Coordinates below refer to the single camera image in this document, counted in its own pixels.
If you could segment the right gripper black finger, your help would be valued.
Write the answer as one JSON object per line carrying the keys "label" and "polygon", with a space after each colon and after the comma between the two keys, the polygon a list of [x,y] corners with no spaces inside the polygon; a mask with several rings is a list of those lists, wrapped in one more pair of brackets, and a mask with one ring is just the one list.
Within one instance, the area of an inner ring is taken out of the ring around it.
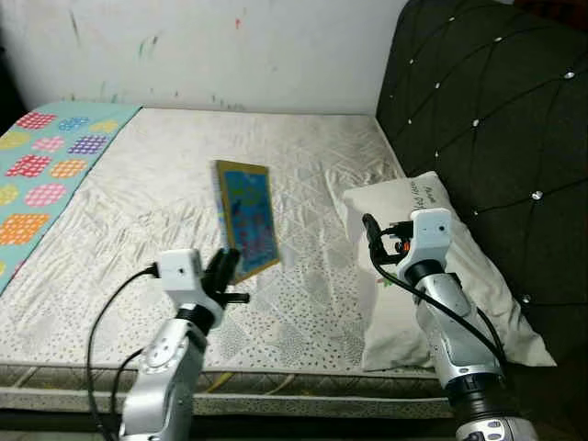
{"label": "right gripper black finger", "polygon": [[374,267],[379,268],[383,265],[382,229],[370,213],[362,215],[361,220],[364,222],[369,259]]}

